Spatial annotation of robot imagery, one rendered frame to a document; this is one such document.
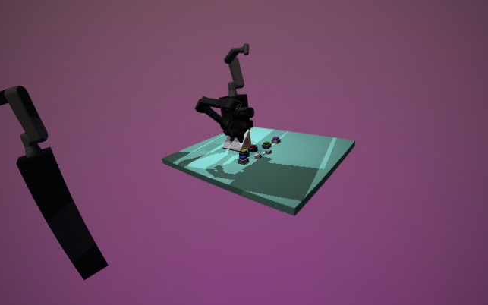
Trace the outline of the blue button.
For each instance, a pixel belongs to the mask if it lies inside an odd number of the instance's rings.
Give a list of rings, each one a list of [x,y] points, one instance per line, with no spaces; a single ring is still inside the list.
[[[243,165],[248,163],[248,162],[249,162],[249,158],[246,156],[240,156],[238,159],[238,163],[243,164]]]

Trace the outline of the red button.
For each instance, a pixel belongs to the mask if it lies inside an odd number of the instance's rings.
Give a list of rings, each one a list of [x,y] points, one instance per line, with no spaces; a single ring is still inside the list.
[[[252,153],[258,150],[257,146],[253,145],[253,144],[249,145],[249,147],[247,149],[249,152],[252,152]]]

